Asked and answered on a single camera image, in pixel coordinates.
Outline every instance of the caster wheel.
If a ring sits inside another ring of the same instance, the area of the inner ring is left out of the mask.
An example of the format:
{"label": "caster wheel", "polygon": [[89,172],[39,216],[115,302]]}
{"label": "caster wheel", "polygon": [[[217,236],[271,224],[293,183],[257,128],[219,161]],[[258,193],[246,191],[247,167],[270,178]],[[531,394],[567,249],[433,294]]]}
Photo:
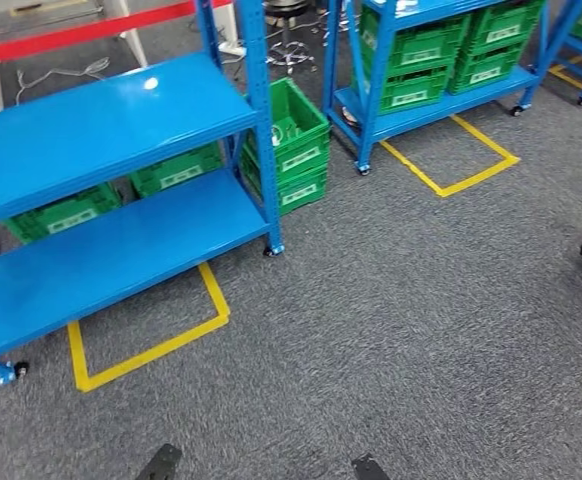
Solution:
{"label": "caster wheel", "polygon": [[16,371],[16,378],[22,378],[29,371],[29,362],[18,362],[13,365],[13,370]]}
{"label": "caster wheel", "polygon": [[265,257],[277,257],[278,255],[280,255],[281,253],[282,252],[275,253],[273,250],[271,250],[271,247],[267,247],[265,249],[264,252],[262,252],[262,254]]}
{"label": "caster wheel", "polygon": [[524,111],[523,108],[520,107],[520,105],[516,105],[516,106],[513,107],[512,109],[511,109],[511,111],[509,113],[511,113],[511,115],[512,117],[519,117],[519,116],[522,115],[522,112],[523,112],[523,111]]}

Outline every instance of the red bar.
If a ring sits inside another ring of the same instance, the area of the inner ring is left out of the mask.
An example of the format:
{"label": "red bar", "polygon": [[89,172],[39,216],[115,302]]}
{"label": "red bar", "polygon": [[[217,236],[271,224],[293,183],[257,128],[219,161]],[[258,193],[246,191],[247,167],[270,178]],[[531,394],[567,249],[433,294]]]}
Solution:
{"label": "red bar", "polygon": [[[213,5],[216,7],[228,5],[229,3],[231,3],[231,0],[213,1]],[[166,7],[132,13],[127,17],[101,20],[43,35],[1,42],[0,61],[43,53],[56,48],[68,47],[75,43],[96,40],[97,38],[110,37],[133,28],[146,27],[192,13],[195,13],[194,3],[191,1],[181,2]]]}

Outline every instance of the yellow tape square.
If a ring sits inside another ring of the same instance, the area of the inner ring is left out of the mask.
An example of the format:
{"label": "yellow tape square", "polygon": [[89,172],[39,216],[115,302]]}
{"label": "yellow tape square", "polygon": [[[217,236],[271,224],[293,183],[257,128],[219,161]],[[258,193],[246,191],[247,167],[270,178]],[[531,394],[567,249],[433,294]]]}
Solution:
{"label": "yellow tape square", "polygon": [[202,275],[209,296],[216,307],[217,316],[90,377],[86,368],[86,357],[84,353],[84,345],[82,342],[79,321],[67,325],[76,387],[81,392],[90,392],[228,323],[231,311],[216,277],[213,276],[213,272],[206,262],[198,265],[197,268]]}
{"label": "yellow tape square", "polygon": [[412,173],[419,178],[420,180],[424,182],[425,185],[427,185],[428,187],[431,188],[431,190],[433,190],[434,192],[437,193],[440,197],[448,197],[450,195],[453,195],[454,193],[462,192],[462,190],[465,190],[467,188],[472,187],[474,185],[477,185],[478,183],[483,182],[484,180],[486,180],[487,178],[493,177],[493,175],[500,173],[502,170],[509,168],[511,165],[515,165],[516,163],[520,161],[520,159],[516,157],[515,155],[498,145],[493,140],[491,140],[486,135],[467,122],[466,120],[462,120],[462,118],[457,115],[451,115],[450,118],[455,121],[456,123],[460,125],[461,127],[464,128],[465,130],[471,133],[474,137],[486,145],[491,150],[493,150],[494,152],[500,155],[501,157],[502,157],[502,160],[492,167],[489,167],[486,170],[483,170],[482,172],[477,173],[475,175],[472,175],[468,178],[465,178],[461,182],[454,183],[453,185],[449,185],[447,187],[440,187],[440,185],[435,183],[434,181],[431,179],[429,176],[428,176],[425,172],[420,170],[419,168],[418,168],[417,166],[416,166],[408,158],[399,152],[395,147],[389,145],[386,140],[382,140],[382,142],[380,142],[380,145],[385,147],[387,151],[394,156],[395,158],[398,159],[400,162],[405,165],[409,170],[411,170]]}
{"label": "yellow tape square", "polygon": [[[582,62],[582,55],[578,55],[576,57],[573,57],[570,60],[569,60],[569,63],[573,63],[574,65],[577,65],[578,63]],[[576,80],[575,78],[567,75],[565,73],[565,70],[566,70],[566,67],[562,64],[557,64],[554,65],[553,67],[549,69],[549,73],[551,75],[556,76],[557,78],[560,78],[561,80],[564,80],[566,83],[570,83],[571,85],[573,85],[576,88],[579,88],[582,90],[582,82],[579,80]]]}

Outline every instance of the white cable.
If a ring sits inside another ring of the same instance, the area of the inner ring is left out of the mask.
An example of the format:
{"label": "white cable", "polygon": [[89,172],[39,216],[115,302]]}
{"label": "white cable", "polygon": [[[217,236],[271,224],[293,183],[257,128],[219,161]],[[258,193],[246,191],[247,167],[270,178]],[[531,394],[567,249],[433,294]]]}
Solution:
{"label": "white cable", "polygon": [[24,80],[25,72],[22,70],[18,70],[18,84],[20,85],[20,91],[19,91],[18,94],[16,95],[16,105],[20,104],[20,96],[22,93],[24,93],[25,90],[28,90],[29,88],[33,88],[36,85],[39,85],[53,74],[68,75],[71,77],[83,77],[86,75],[89,77],[96,78],[98,80],[102,80],[104,77],[102,75],[99,75],[99,73],[108,67],[110,64],[111,64],[111,61],[109,60],[109,57],[105,57],[105,58],[101,58],[99,60],[95,61],[82,71],[65,70],[63,68],[52,68],[51,70],[49,70],[44,75],[30,83],[25,82]]}

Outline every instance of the blue shelf upright post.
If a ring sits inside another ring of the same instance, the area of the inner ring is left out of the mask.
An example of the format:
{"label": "blue shelf upright post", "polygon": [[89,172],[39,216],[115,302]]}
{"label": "blue shelf upright post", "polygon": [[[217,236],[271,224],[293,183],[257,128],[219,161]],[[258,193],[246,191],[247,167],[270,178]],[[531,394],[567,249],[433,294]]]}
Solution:
{"label": "blue shelf upright post", "polygon": [[[537,67],[534,72],[538,76],[538,81],[528,87],[524,91],[524,94],[520,100],[518,105],[523,110],[526,110],[531,106],[531,100],[533,95],[540,87],[542,80],[546,76],[551,63],[557,56],[558,51],[564,44],[564,41],[569,36],[571,28],[576,23],[578,17],[582,13],[582,0],[571,0],[566,2],[563,10],[560,12],[555,26],[553,27],[551,33],[549,35],[548,42],[546,43],[547,48],[544,52],[540,52]],[[543,28],[543,33],[546,34],[546,27]]]}
{"label": "blue shelf upright post", "polygon": [[271,143],[271,104],[266,62],[265,16],[261,2],[238,0],[238,11],[248,52],[246,82],[249,103],[258,114],[256,143],[260,164],[260,181],[266,221],[268,223],[268,255],[278,255],[284,250],[280,229],[275,158]]}
{"label": "blue shelf upright post", "polygon": [[[364,92],[359,92],[360,98],[362,99],[362,108],[364,112],[364,117],[358,119],[362,122],[362,132],[360,139],[360,147],[357,154],[357,170],[362,175],[366,175],[369,173],[369,157],[371,156],[371,150],[373,148],[373,131],[376,126],[376,119],[380,110],[380,96],[382,93],[382,87],[385,78],[385,72],[387,70],[387,64],[389,58],[389,51],[393,45],[393,37],[395,29],[393,25],[395,21],[395,9],[397,0],[387,0],[385,6],[382,8],[382,15],[380,19],[380,25],[378,27],[378,38],[376,39],[376,54],[373,56],[373,67],[371,69],[371,78],[369,79],[369,88],[369,94],[364,95]],[[349,19],[349,25],[355,25],[351,18]],[[362,61],[360,58],[360,37],[358,35],[352,36],[353,41],[356,44],[357,48],[354,50],[354,54],[357,53],[356,60],[358,65],[361,65]]]}

